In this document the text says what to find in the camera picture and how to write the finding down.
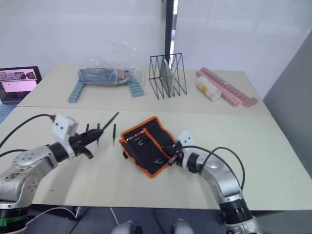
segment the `laptop screen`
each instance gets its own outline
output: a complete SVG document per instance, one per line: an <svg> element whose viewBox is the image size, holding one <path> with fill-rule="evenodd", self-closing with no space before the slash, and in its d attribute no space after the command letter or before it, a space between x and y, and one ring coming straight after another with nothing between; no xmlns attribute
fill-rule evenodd
<svg viewBox="0 0 312 234"><path fill-rule="evenodd" d="M1 102L19 102L41 81L38 67L0 69Z"/></svg>

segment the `white bottle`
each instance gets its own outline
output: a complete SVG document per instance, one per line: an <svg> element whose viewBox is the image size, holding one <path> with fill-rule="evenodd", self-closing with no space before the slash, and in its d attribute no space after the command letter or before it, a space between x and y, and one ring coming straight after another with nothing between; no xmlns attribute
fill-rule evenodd
<svg viewBox="0 0 312 234"><path fill-rule="evenodd" d="M195 80L195 86L211 101L217 101L222 92L204 77Z"/></svg>

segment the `light blue plastic piece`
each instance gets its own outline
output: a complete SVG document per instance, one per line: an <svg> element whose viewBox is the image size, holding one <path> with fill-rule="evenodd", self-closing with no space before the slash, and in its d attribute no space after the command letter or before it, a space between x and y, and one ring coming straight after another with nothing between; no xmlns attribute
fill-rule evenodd
<svg viewBox="0 0 312 234"><path fill-rule="evenodd" d="M14 104L0 104L0 116L7 116L9 115L14 108L17 106L16 103Z"/></svg>
<svg viewBox="0 0 312 234"><path fill-rule="evenodd" d="M72 93L70 94L69 98L68 98L68 102L69 103L77 103L83 89L85 87L84 83L78 82L75 87L74 90L72 91Z"/></svg>
<svg viewBox="0 0 312 234"><path fill-rule="evenodd" d="M2 123L5 120L5 118L7 118L7 117L8 117L7 115L0 116L0 123Z"/></svg>
<svg viewBox="0 0 312 234"><path fill-rule="evenodd" d="M133 98L144 96L143 89L139 82L130 82L128 87Z"/></svg>

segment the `plastic bag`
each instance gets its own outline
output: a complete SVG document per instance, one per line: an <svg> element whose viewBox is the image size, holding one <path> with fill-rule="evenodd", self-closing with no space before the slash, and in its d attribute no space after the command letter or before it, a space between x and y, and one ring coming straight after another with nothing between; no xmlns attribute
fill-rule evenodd
<svg viewBox="0 0 312 234"><path fill-rule="evenodd" d="M79 82L105 86L128 82L145 84L138 50L129 43L107 41L98 53L79 69Z"/></svg>

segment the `floor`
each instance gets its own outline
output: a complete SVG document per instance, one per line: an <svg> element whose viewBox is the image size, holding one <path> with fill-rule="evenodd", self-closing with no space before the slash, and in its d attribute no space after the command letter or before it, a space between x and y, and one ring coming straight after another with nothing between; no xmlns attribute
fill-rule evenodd
<svg viewBox="0 0 312 234"><path fill-rule="evenodd" d="M113 209L119 223L132 220L142 227L144 234L163 233L152 208ZM31 215L40 213L33 209L30 212ZM225 234L219 213L216 210L155 209L157 219L166 234L170 234L171 226L178 218L187 221L195 234ZM109 234L116 226L109 208L106 207L84 207L78 216L80 221L72 220L67 211L61 212L60 215L66 217L49 213L42 215L28 226L27 233ZM257 218L265 234L312 234L312 211L273 212L258 215Z"/></svg>

